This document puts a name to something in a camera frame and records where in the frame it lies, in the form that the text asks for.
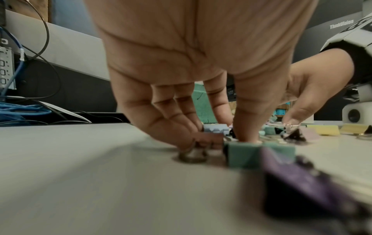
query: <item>finger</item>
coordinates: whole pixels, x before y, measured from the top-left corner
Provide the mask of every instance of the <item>finger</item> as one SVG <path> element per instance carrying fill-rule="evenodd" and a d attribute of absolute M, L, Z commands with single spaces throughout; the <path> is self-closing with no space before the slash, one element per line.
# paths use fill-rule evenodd
<path fill-rule="evenodd" d="M 173 86 L 152 86 L 152 91 L 152 103 L 165 118 L 184 125 L 190 132 L 198 131 L 196 125 L 182 113 L 176 101 L 173 99 Z"/>
<path fill-rule="evenodd" d="M 298 125 L 316 113 L 328 100 L 328 93 L 316 84 L 309 84 L 283 117 L 282 123 Z"/>
<path fill-rule="evenodd" d="M 256 142 L 258 132 L 278 106 L 286 88 L 290 57 L 270 62 L 260 72 L 234 76 L 236 112 L 234 133 L 239 141 Z"/>
<path fill-rule="evenodd" d="M 226 81 L 227 72 L 224 72 L 215 78 L 204 81 L 204 88 L 217 122 L 231 125 L 233 123 L 233 115 L 229 106 L 229 99 L 227 98 Z"/>
<path fill-rule="evenodd" d="M 175 100 L 183 114 L 189 118 L 197 127 L 198 131 L 203 129 L 203 124 L 196 114 L 195 105 L 192 99 L 195 83 L 175 85 Z"/>
<path fill-rule="evenodd" d="M 152 105 L 152 89 L 149 84 L 119 73 L 111 67 L 109 71 L 118 105 L 133 125 L 154 139 L 182 150 L 192 146 L 190 131 L 184 125 L 164 118 Z"/>

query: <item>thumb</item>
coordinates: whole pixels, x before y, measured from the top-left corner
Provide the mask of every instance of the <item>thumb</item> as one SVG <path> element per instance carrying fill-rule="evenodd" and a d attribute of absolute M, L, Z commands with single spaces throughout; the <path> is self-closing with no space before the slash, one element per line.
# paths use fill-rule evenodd
<path fill-rule="evenodd" d="M 327 93 L 319 86 L 309 84 L 294 103 L 294 106 L 285 114 L 282 123 L 300 124 L 322 108 L 328 98 Z"/>

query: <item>desk surface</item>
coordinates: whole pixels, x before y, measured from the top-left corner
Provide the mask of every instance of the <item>desk surface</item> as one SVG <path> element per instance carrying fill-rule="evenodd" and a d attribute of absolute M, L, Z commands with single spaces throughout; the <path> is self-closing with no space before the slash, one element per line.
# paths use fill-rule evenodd
<path fill-rule="evenodd" d="M 259 172 L 180 163 L 129 124 L 0 131 L 1 235 L 314 234 L 259 212 Z M 372 182 L 372 142 L 322 137 L 297 152 Z"/>

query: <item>black sleeve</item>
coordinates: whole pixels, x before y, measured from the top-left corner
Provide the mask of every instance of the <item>black sleeve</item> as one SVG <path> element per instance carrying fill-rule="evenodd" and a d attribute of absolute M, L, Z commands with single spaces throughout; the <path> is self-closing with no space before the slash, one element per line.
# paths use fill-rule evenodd
<path fill-rule="evenodd" d="M 365 84 L 372 81 L 372 56 L 363 47 L 359 47 L 345 41 L 331 43 L 322 51 L 332 48 L 339 48 L 346 51 L 354 63 L 354 75 L 350 79 L 347 87 L 357 84 Z"/>

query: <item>hand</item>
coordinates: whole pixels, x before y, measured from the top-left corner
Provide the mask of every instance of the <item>hand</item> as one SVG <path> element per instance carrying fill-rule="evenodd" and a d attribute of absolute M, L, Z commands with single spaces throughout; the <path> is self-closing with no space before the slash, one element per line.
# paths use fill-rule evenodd
<path fill-rule="evenodd" d="M 191 99 L 203 81 L 219 123 L 256 141 L 279 104 L 294 47 L 316 0 L 86 0 L 103 39 L 119 108 L 133 125 L 180 149 L 201 130 Z"/>
<path fill-rule="evenodd" d="M 297 101 L 282 122 L 297 125 L 313 115 L 346 86 L 353 74 L 353 61 L 341 49 L 330 49 L 292 64 L 282 103 Z"/>

